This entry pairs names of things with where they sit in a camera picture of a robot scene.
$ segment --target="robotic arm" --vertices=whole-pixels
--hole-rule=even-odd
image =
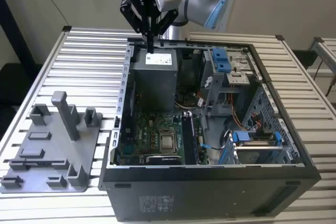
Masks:
[[[120,11],[132,28],[143,35],[149,53],[154,38],[181,29],[188,20],[213,29],[222,17],[228,0],[122,0]]]
[[[122,0],[120,11],[132,28],[144,36],[148,52],[153,53],[154,37],[162,35],[178,16],[180,2],[181,0]]]

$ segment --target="motherboard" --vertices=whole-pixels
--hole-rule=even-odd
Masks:
[[[200,117],[192,116],[190,125],[185,125],[182,119],[181,114],[137,113],[134,139],[121,145],[121,164],[182,165],[188,163],[190,156],[194,164],[205,162],[205,152],[200,148],[203,141]],[[192,148],[195,151],[190,153],[184,147],[186,144],[195,146]]]

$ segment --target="label sticker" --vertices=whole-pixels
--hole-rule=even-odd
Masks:
[[[204,102],[203,98],[199,98],[197,105],[198,105],[199,107],[202,107],[203,102]]]
[[[174,196],[140,196],[139,202],[142,212],[171,212],[173,211]]]
[[[172,65],[172,55],[170,54],[147,54],[146,65]]]

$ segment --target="slotted aluminum table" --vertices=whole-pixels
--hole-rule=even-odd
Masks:
[[[314,50],[328,68],[336,74],[336,39],[316,37],[310,50]]]
[[[73,28],[62,32],[0,142],[0,178],[7,173],[29,129],[27,115],[34,103],[46,103],[55,90],[79,112],[95,106],[103,113],[92,165],[90,186],[84,193],[0,194],[0,220],[24,223],[114,223],[105,192],[97,189],[104,145],[113,126],[128,30]],[[283,104],[311,154],[322,180],[275,219],[202,220],[179,223],[248,222],[283,224],[336,223],[336,112],[312,81],[285,41],[275,36],[191,33],[191,40],[254,44]]]

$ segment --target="gray plastic holder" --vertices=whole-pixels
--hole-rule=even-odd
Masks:
[[[83,192],[87,189],[102,114],[94,108],[78,113],[68,105],[66,92],[55,91],[51,102],[35,104],[33,121],[10,169],[0,183],[0,193]]]

